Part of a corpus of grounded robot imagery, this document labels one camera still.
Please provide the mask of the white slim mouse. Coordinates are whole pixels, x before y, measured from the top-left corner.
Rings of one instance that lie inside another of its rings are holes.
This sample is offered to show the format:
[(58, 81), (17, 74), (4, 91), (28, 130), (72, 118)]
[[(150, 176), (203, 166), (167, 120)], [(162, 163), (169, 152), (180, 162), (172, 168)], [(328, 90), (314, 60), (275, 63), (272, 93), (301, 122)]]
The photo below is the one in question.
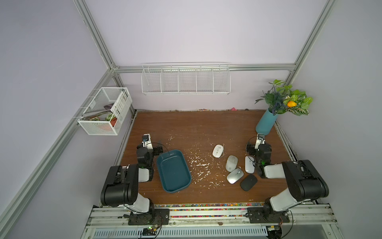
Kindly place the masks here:
[(245, 172), (249, 174), (253, 174), (255, 172), (256, 161), (251, 156), (245, 157)]

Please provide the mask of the black mouse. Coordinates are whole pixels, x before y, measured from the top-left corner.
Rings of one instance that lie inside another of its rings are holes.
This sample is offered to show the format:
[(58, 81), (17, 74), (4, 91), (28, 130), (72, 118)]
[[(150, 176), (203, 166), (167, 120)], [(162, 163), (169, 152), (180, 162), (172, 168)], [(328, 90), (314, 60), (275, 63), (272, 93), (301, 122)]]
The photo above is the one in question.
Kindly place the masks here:
[(249, 174), (246, 178), (240, 183), (240, 187), (244, 191), (251, 190), (258, 182), (258, 179), (255, 175)]

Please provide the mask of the white ergonomic mouse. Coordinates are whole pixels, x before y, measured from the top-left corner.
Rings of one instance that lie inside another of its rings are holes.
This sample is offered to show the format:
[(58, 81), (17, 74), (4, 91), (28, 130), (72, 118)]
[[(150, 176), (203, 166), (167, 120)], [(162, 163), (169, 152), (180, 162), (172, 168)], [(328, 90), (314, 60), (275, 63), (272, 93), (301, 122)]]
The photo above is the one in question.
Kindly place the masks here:
[(227, 161), (226, 161), (226, 165), (225, 165), (225, 169), (228, 171), (228, 172), (232, 172), (233, 170), (236, 169), (237, 167), (237, 163), (238, 163), (238, 158), (234, 155), (230, 155), (228, 158), (227, 158)]

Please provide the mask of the teal plastic storage box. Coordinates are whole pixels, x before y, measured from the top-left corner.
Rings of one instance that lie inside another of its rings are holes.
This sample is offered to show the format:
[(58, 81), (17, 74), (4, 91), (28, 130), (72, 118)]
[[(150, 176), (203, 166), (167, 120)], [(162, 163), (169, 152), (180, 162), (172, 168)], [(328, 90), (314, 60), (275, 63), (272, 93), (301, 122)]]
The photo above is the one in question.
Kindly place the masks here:
[(167, 193), (177, 193), (186, 189), (192, 182), (192, 176), (183, 153), (174, 149), (157, 158), (158, 174)]

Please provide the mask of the silver mouse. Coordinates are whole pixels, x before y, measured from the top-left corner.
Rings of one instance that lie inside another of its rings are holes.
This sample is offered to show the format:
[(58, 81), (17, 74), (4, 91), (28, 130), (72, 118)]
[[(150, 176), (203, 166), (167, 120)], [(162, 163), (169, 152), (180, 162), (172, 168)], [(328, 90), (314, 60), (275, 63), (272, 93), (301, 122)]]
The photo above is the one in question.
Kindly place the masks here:
[(230, 184), (234, 184), (243, 176), (244, 172), (240, 168), (236, 168), (227, 175), (226, 179)]

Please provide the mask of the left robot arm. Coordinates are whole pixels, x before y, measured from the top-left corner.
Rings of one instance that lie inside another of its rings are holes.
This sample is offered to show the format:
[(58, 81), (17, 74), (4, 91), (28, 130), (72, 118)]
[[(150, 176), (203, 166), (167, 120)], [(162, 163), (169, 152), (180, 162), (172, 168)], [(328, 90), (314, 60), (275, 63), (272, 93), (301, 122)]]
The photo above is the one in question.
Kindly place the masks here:
[(139, 183), (150, 182), (154, 177), (154, 157), (163, 153), (162, 146), (141, 143), (137, 147), (137, 163), (112, 166), (103, 185), (100, 202), (103, 206), (124, 207), (137, 216), (154, 216), (152, 200), (138, 192)]

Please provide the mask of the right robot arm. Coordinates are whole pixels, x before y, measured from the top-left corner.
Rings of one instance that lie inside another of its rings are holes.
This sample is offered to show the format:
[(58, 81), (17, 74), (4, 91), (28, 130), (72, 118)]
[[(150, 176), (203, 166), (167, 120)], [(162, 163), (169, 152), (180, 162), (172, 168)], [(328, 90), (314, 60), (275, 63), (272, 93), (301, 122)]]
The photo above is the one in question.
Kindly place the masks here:
[(329, 187), (310, 160), (271, 163), (271, 145), (263, 142), (246, 144), (246, 153), (254, 158), (255, 169), (264, 179), (285, 179), (287, 189), (266, 199), (263, 214), (286, 212), (307, 201), (325, 198)]

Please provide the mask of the teal vase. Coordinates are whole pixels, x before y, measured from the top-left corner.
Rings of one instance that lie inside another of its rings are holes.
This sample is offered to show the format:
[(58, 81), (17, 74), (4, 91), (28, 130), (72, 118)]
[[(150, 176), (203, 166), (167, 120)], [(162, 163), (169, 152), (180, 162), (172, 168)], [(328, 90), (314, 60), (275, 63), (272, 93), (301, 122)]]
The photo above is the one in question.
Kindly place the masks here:
[(276, 120), (278, 118), (278, 114), (273, 114), (269, 110), (266, 110), (258, 124), (256, 125), (256, 132), (258, 134), (268, 135), (274, 126)]

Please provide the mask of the colourful pebble strip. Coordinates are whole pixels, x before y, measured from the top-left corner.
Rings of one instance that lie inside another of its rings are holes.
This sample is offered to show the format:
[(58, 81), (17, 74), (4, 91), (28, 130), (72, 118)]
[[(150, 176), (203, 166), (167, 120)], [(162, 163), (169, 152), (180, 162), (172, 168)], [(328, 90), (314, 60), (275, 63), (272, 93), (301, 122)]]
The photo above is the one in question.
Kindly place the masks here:
[[(210, 203), (210, 204), (155, 204), (155, 211), (169, 210), (171, 218), (243, 217), (248, 208), (263, 207), (263, 202)], [(122, 218), (132, 211), (125, 206), (92, 209), (91, 217)]]

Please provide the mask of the items in mesh basket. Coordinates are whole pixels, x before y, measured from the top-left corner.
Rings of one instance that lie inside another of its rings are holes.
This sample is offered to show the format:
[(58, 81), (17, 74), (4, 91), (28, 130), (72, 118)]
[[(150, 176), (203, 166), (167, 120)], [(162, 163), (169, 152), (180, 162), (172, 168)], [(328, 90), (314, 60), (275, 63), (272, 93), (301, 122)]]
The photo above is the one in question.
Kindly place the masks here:
[(117, 122), (116, 115), (112, 112), (113, 104), (108, 104), (103, 107), (103, 110), (91, 111), (83, 113), (81, 120), (90, 121), (108, 121), (114, 127)]

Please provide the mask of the white mesh basket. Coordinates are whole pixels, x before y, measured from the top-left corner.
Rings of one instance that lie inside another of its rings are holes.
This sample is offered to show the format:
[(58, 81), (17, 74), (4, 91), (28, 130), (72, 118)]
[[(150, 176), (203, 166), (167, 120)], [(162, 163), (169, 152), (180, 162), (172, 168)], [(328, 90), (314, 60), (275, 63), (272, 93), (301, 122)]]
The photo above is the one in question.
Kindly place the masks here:
[(102, 87), (77, 122), (88, 135), (118, 135), (131, 104), (127, 88)]

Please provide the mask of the artificial plant with orange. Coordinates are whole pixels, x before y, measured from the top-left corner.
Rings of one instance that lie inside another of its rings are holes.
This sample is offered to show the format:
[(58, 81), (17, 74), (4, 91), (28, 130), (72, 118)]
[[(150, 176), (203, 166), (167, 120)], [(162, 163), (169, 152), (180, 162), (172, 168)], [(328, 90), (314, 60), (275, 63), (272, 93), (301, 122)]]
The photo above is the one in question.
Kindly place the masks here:
[(286, 85), (284, 81), (274, 80), (269, 82), (271, 88), (262, 92), (262, 96), (255, 101), (264, 101), (268, 105), (268, 111), (276, 116), (290, 112), (297, 116), (309, 114), (312, 97), (308, 97), (305, 91), (293, 90), (292, 85)]

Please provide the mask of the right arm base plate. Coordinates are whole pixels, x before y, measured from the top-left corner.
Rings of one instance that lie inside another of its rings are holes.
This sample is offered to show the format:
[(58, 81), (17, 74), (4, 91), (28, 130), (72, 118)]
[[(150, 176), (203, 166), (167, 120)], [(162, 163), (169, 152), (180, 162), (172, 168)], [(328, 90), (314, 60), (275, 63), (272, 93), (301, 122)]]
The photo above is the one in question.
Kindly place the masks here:
[(245, 217), (251, 224), (282, 224), (289, 223), (287, 212), (273, 212), (260, 207), (247, 208)]

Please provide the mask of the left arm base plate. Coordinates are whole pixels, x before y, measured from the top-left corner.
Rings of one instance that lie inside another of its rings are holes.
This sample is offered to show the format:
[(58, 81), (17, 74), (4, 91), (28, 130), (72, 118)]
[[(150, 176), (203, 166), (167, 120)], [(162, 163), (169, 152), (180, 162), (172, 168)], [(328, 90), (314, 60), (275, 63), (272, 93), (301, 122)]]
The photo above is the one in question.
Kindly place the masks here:
[(169, 209), (152, 209), (148, 213), (143, 214), (124, 214), (124, 218), (128, 219), (130, 226), (145, 225), (168, 225), (170, 219)]

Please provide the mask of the aluminium front rail frame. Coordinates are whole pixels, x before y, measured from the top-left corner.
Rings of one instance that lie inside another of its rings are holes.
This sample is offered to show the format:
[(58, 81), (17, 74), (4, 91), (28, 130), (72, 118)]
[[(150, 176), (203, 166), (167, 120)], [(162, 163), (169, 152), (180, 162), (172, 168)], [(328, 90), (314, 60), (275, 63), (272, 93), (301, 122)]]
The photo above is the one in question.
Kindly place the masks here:
[(91, 217), (84, 239), (341, 239), (328, 204), (303, 203), (286, 211), (289, 223), (251, 224), (245, 217), (171, 218), (168, 225), (130, 226), (127, 218)]

